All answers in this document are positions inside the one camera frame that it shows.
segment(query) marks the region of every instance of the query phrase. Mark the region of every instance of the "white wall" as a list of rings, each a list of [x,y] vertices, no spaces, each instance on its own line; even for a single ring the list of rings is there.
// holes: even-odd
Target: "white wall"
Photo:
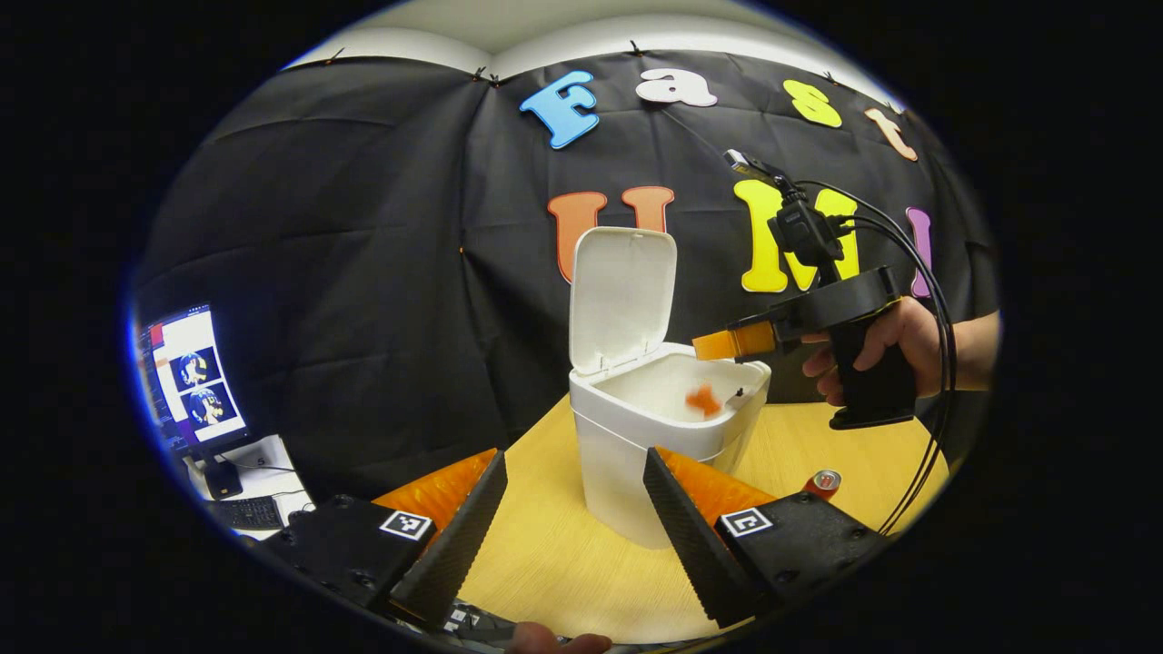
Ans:
[[[388,56],[427,61],[466,72],[487,66],[485,74],[501,79],[548,64],[630,50],[630,41],[643,50],[708,50],[730,52],[795,66],[813,73],[830,72],[847,86],[884,102],[897,112],[904,104],[891,95],[858,66],[808,35],[790,36],[706,16],[648,14],[615,16],[531,35],[523,42],[488,52],[450,36],[395,27],[377,27],[368,21],[341,31],[287,67],[333,57]]]

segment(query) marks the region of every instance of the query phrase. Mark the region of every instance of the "computer monitor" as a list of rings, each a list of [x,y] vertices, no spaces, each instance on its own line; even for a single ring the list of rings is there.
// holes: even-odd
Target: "computer monitor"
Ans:
[[[252,442],[234,399],[207,304],[151,322],[138,340],[157,435],[173,455],[205,462],[212,497],[242,492],[237,469],[216,455]]]

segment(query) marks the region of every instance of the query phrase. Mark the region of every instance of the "monitor screen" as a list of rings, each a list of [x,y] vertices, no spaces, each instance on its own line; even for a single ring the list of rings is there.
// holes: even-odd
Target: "monitor screen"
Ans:
[[[149,408],[170,450],[221,453],[248,438],[219,356],[208,305],[154,322],[142,330],[140,346]]]

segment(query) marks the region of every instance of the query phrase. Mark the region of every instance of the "white ceiling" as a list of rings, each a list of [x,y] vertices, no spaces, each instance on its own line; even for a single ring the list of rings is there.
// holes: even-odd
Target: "white ceiling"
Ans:
[[[349,29],[398,28],[437,34],[495,55],[538,35],[615,16],[683,14],[744,23],[818,43],[763,8],[734,0],[411,0]]]

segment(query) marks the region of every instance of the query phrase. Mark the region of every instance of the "orange object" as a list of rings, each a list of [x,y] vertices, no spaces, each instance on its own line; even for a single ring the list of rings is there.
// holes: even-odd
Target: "orange object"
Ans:
[[[686,405],[702,410],[704,418],[719,413],[723,405],[711,394],[711,384],[702,384],[699,390],[686,393]]]
[[[463,458],[405,484],[394,491],[372,500],[372,504],[416,513],[433,519],[436,533],[428,546],[436,542],[444,527],[468,499],[485,468],[497,455],[497,448]]]
[[[655,449],[712,528],[720,516],[778,499],[690,456],[661,447]]]
[[[699,361],[735,358],[776,349],[776,332],[771,328],[771,322],[762,320],[739,329],[699,336],[693,344],[694,357]]]

